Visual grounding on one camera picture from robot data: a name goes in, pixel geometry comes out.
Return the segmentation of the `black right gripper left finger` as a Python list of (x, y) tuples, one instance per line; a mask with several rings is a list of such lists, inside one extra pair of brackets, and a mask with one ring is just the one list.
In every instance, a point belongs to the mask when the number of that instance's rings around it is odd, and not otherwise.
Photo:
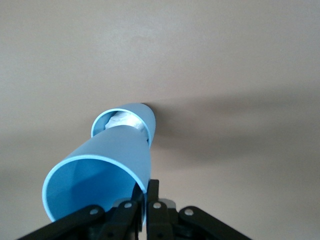
[(21, 240), (137, 240), (144, 221), (144, 194), (136, 184), (130, 198), (110, 210), (89, 205), (41, 227)]

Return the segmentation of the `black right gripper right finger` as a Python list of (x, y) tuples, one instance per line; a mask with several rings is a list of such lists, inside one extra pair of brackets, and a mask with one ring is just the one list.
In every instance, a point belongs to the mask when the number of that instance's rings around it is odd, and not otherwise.
[(146, 231), (148, 240), (248, 240), (249, 237), (196, 206), (176, 209), (174, 201), (159, 198), (159, 180), (148, 183)]

